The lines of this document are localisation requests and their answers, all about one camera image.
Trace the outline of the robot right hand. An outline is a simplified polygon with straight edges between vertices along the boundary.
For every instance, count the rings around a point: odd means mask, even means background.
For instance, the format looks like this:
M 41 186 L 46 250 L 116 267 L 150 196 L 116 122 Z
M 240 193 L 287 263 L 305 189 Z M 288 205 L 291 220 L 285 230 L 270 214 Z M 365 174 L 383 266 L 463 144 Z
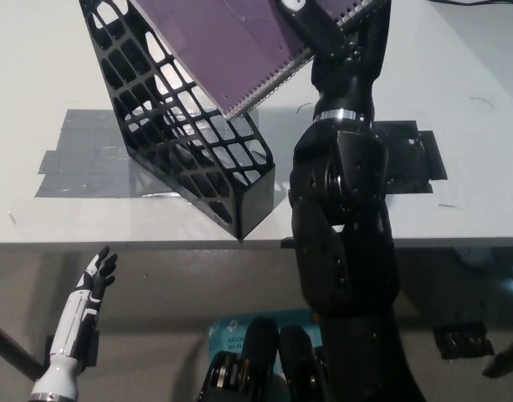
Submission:
M 355 1 L 336 17 L 317 1 L 278 1 L 280 14 L 313 55 L 314 118 L 374 119 L 372 87 L 382 71 L 390 1 Z

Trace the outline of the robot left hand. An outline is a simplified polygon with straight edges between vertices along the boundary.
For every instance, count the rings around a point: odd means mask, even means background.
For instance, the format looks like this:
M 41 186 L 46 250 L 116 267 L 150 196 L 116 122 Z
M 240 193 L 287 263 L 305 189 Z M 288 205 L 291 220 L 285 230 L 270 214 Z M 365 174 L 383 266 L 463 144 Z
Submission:
M 65 356 L 83 363 L 90 349 L 105 290 L 115 281 L 118 255 L 104 246 L 85 267 L 70 292 L 59 319 L 49 356 Z

